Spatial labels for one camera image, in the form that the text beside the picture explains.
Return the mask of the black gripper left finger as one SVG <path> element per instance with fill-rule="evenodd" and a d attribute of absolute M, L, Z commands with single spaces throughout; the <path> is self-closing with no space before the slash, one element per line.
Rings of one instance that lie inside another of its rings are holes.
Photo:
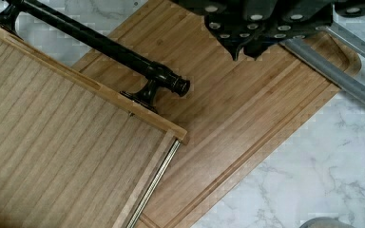
<path fill-rule="evenodd" d="M 210 14 L 204 17 L 204 24 L 234 61 L 241 51 L 256 59 L 266 50 L 261 38 L 265 28 L 262 21 L 246 21 L 237 14 Z"/>

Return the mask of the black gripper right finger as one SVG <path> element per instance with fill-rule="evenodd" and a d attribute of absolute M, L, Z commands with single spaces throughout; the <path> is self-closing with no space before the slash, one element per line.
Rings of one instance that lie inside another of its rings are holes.
<path fill-rule="evenodd" d="M 258 58 L 270 46 L 287 39 L 303 39 L 318 33 L 320 27 L 331 26 L 331 9 L 306 14 L 290 12 L 288 15 L 274 15 L 262 24 L 260 32 L 243 47 L 243 53 Z"/>

